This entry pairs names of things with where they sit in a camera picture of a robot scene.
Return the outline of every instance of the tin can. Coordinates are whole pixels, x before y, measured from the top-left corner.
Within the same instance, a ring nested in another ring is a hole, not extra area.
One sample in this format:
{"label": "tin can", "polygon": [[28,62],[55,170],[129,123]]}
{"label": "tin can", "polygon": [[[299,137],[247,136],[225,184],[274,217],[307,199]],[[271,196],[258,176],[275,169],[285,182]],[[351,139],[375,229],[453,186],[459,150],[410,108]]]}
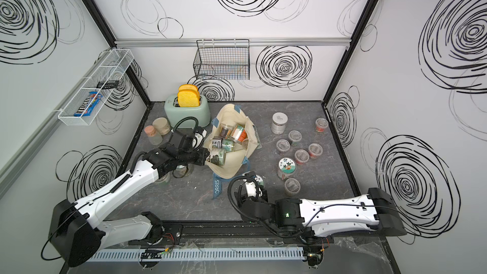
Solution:
{"label": "tin can", "polygon": [[242,143],[247,138],[247,131],[242,125],[235,126],[229,139],[237,143]]}
{"label": "tin can", "polygon": [[228,139],[230,134],[232,133],[233,127],[227,124],[220,124],[220,131],[218,132],[218,136],[223,139]]}
{"label": "tin can", "polygon": [[272,116],[271,131],[277,135],[283,134],[286,129],[287,115],[282,112],[276,112]]}
{"label": "tin can", "polygon": [[221,139],[221,147],[218,148],[224,148],[227,152],[233,151],[233,148],[235,147],[235,142],[229,139]]}
{"label": "tin can", "polygon": [[213,148],[222,148],[222,141],[223,139],[220,138],[211,139],[211,146]]}
{"label": "tin can", "polygon": [[277,164],[277,176],[281,180],[286,180],[296,173],[296,163],[291,158],[282,158]]}
{"label": "tin can", "polygon": [[213,148],[210,151],[210,162],[218,166],[225,165],[226,153],[227,151],[223,148]]}

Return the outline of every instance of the clear plastic cup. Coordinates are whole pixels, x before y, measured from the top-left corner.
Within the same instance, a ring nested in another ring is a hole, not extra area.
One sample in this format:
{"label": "clear plastic cup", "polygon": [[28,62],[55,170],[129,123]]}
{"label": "clear plastic cup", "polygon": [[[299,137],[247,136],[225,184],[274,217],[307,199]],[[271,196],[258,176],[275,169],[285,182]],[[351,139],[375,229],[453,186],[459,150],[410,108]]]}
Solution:
{"label": "clear plastic cup", "polygon": [[277,153],[282,156],[291,149],[291,144],[287,140],[282,139],[277,141],[276,149]]}
{"label": "clear plastic cup", "polygon": [[312,143],[308,147],[308,153],[310,158],[316,159],[323,153],[323,147],[318,143]]}
{"label": "clear plastic cup", "polygon": [[324,118],[318,118],[315,124],[317,132],[323,132],[326,128],[328,128],[328,121]]}
{"label": "clear plastic cup", "polygon": [[299,141],[301,141],[301,139],[303,138],[301,136],[301,132],[297,131],[297,130],[291,130],[289,132],[289,143],[291,143],[291,145],[293,146],[296,146],[298,144]]}
{"label": "clear plastic cup", "polygon": [[289,178],[284,183],[284,192],[289,197],[294,196],[295,194],[299,193],[301,190],[301,184],[298,180],[294,178]]}
{"label": "clear plastic cup", "polygon": [[298,149],[294,153],[294,160],[296,164],[303,165],[309,161],[309,154],[304,149]]}

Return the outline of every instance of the snack package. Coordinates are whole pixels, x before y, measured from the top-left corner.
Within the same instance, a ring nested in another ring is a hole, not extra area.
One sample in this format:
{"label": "snack package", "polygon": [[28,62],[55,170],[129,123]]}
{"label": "snack package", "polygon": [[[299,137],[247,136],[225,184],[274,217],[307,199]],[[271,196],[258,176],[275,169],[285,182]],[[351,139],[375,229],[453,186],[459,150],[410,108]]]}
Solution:
{"label": "snack package", "polygon": [[91,91],[88,97],[83,101],[81,106],[78,108],[77,112],[73,114],[75,117],[80,117],[83,115],[83,117],[88,117],[91,115],[91,112],[93,111],[93,108],[98,104],[100,99],[103,97],[103,95],[98,94],[96,95],[96,91]]}

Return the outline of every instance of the wire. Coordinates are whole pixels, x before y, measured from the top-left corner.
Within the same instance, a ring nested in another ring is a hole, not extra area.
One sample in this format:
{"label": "wire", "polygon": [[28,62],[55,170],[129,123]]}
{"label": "wire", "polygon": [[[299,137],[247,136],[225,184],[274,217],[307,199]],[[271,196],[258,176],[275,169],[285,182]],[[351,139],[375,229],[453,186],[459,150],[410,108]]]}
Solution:
{"label": "wire", "polygon": [[51,261],[51,260],[56,260],[56,259],[61,258],[62,256],[59,256],[59,257],[56,257],[56,258],[45,258],[44,257],[44,249],[46,248],[46,245],[49,243],[49,241],[51,241],[51,239],[54,237],[54,235],[57,233],[57,231],[61,228],[61,226],[63,226],[74,214],[76,214],[76,212],[79,212],[79,210],[81,210],[86,205],[90,204],[90,202],[95,201],[97,199],[100,199],[101,197],[104,197],[104,196],[106,196],[109,193],[110,192],[104,193],[100,197],[96,197],[95,199],[93,199],[91,201],[88,201],[87,203],[83,204],[80,208],[76,209],[71,214],[69,214],[69,216],[66,218],[66,220],[64,220],[61,224],[59,224],[58,228],[54,230],[54,232],[49,236],[49,238],[47,238],[46,243],[44,243],[44,245],[42,246],[42,249],[40,250],[40,258],[42,258],[42,260],[46,260],[46,261]]}

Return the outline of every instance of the white lid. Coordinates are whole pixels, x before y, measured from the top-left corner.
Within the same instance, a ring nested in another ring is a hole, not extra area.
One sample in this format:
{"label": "white lid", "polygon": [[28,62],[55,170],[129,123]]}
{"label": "white lid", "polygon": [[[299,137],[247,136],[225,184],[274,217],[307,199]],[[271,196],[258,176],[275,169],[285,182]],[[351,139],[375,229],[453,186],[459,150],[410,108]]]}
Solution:
{"label": "white lid", "polygon": [[272,121],[276,124],[283,125],[287,123],[287,115],[282,112],[276,112],[272,116]]}

